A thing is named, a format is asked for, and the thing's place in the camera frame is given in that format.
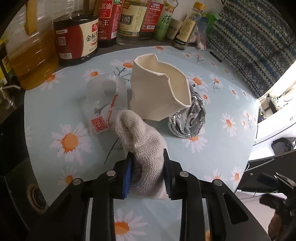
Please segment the person's right hand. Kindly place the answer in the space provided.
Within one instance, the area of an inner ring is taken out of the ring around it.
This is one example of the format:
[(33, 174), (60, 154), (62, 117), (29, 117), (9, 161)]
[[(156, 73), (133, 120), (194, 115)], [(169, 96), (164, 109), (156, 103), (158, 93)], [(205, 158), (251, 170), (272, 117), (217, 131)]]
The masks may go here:
[(286, 232), (288, 221), (290, 221), (290, 218), (286, 214), (279, 215), (277, 212), (274, 213), (268, 225), (268, 235), (271, 240), (289, 240)]

